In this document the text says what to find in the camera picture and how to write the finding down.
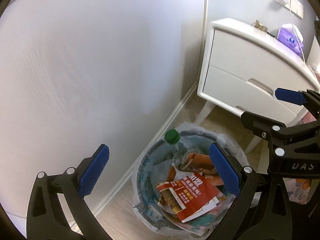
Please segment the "pink cartoon snack bag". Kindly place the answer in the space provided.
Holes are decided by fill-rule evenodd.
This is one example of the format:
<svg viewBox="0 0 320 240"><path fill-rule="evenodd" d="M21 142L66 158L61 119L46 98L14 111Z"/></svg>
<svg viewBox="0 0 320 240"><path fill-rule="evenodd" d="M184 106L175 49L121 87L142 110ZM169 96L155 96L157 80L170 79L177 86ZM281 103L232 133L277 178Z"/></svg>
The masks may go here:
<svg viewBox="0 0 320 240"><path fill-rule="evenodd" d="M178 228L202 236L207 230L213 229L217 226L217 224L219 224L234 200L235 196L232 194L229 194L227 197L223 196L223 201L219 202L216 208L185 223L182 223L176 215L167 213L165 211L162 213L165 218L167 218Z"/></svg>

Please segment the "red white leaflet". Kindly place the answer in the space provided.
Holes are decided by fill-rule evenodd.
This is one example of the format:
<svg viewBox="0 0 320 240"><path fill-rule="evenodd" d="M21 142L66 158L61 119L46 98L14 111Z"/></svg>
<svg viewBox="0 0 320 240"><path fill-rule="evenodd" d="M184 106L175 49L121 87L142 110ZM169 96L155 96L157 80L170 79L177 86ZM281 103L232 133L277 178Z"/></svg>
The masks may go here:
<svg viewBox="0 0 320 240"><path fill-rule="evenodd" d="M220 191L199 173L192 173L176 181L169 181L184 202L186 209L175 214L182 222L193 220L217 206Z"/></svg>

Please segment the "red flyer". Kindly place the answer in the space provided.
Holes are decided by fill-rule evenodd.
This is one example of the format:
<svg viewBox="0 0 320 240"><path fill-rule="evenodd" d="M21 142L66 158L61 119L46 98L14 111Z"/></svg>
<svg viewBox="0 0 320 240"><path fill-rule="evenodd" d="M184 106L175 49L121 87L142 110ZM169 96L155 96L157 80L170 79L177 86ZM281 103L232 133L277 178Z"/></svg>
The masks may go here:
<svg viewBox="0 0 320 240"><path fill-rule="evenodd" d="M160 193L158 205L166 212L177 214L186 209L184 202L174 189L172 182L163 182L156 185Z"/></svg>

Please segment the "green cap plastic bottle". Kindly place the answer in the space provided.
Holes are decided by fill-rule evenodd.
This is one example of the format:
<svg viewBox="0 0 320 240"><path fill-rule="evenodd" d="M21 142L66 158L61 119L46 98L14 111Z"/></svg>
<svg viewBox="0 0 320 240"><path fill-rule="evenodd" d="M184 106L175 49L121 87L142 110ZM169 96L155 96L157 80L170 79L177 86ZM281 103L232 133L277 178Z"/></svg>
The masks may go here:
<svg viewBox="0 0 320 240"><path fill-rule="evenodd" d="M190 140L180 135L180 133L175 129L168 130L164 139L170 148L170 154L172 159L181 163L184 159L184 156L191 150L193 147Z"/></svg>

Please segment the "brown cardboard box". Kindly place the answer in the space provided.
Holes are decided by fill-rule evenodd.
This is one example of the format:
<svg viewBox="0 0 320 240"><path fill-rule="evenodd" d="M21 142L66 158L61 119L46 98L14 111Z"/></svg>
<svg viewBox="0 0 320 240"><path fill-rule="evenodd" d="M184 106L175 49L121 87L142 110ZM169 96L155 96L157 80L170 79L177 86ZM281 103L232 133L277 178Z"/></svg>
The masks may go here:
<svg viewBox="0 0 320 240"><path fill-rule="evenodd" d="M210 157L196 153L188 153L182 161L172 163L166 181L176 181L192 173L199 173L213 186L224 185Z"/></svg>

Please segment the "trash bin with liner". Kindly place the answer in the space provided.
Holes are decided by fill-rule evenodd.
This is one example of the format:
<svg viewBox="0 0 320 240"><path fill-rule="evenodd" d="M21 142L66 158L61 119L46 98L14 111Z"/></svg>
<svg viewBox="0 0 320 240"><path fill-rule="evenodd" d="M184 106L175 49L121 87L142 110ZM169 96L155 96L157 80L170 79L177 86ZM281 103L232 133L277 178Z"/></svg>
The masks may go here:
<svg viewBox="0 0 320 240"><path fill-rule="evenodd" d="M133 175L135 215L151 231L180 239L206 239L221 222L235 196L213 165L213 143L247 166L232 138L184 123L145 153Z"/></svg>

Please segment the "pink grey blanket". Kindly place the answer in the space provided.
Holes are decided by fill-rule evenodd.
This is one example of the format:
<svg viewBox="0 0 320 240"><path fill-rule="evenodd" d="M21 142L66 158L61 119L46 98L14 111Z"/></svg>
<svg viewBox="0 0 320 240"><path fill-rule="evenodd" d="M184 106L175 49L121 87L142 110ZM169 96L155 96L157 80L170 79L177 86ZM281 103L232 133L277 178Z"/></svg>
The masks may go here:
<svg viewBox="0 0 320 240"><path fill-rule="evenodd" d="M313 71L317 81L319 82L319 66L316 67L316 70ZM298 125L304 125L311 122L316 121L316 118L308 111L303 118L298 122ZM297 151L298 154L306 155L307 150L311 150L311 146L305 146L299 148ZM297 170L301 170L304 172L308 170L308 163L305 164L304 162L300 162L299 165L294 165L294 167L297 167ZM315 181L312 181L312 179L306 179L306 178L284 178L284 182L286 185L286 189L289 195L289 200L291 202L295 202L301 205L305 205L308 202L310 202L317 185L319 184L319 179L316 179Z"/></svg>

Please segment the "white nightstand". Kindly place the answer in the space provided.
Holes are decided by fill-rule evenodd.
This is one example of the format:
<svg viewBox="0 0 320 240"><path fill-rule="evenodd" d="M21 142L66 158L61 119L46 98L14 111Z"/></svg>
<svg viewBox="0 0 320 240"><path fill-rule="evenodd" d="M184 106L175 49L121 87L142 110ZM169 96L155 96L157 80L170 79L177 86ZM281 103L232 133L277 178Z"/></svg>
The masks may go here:
<svg viewBox="0 0 320 240"><path fill-rule="evenodd" d="M244 111L296 125L303 106L276 99L277 88L319 91L304 61L271 35L232 18L209 24L197 94L206 103L195 123L214 107L236 116Z"/></svg>

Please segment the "purple tissue pack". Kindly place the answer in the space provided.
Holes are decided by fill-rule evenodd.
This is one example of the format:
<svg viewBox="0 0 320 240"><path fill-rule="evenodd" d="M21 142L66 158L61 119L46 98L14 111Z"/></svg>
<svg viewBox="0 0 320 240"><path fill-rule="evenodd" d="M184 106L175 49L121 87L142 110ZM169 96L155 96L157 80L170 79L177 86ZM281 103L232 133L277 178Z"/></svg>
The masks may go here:
<svg viewBox="0 0 320 240"><path fill-rule="evenodd" d="M302 49L304 48L303 35L294 24L283 24L278 29L276 39L298 56L302 55Z"/></svg>

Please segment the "white corner trim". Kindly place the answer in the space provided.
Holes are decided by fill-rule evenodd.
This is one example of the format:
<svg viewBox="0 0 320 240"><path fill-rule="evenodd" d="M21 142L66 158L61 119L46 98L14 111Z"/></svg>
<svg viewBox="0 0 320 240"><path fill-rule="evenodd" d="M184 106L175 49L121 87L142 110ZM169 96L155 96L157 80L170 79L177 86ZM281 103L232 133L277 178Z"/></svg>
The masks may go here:
<svg viewBox="0 0 320 240"><path fill-rule="evenodd" d="M206 45L208 3L209 3L209 0L204 0L202 37L201 37L199 64L198 64L198 69L197 69L197 86L199 86L199 84L200 84L202 61L203 61L204 50L205 50L205 45Z"/></svg>

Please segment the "keys with keychain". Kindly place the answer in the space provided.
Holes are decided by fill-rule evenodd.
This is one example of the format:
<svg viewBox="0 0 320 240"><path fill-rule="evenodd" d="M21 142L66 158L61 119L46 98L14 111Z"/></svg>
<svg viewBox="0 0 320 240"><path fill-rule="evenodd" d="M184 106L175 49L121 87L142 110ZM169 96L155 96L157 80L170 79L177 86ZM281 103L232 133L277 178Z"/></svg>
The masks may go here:
<svg viewBox="0 0 320 240"><path fill-rule="evenodd" d="M258 20L255 21L254 27L259 29L260 31L263 31L263 32L268 31L268 28L265 25L263 25L262 23L260 23Z"/></svg>

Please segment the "white wall switch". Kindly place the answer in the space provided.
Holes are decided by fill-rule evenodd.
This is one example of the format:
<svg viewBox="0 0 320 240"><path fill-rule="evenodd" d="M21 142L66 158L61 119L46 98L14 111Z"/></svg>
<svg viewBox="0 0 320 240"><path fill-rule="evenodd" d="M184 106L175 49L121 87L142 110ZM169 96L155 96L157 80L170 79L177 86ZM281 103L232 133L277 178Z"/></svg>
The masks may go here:
<svg viewBox="0 0 320 240"><path fill-rule="evenodd" d="M299 0L290 0L291 11L301 19L304 18L304 7Z"/></svg>

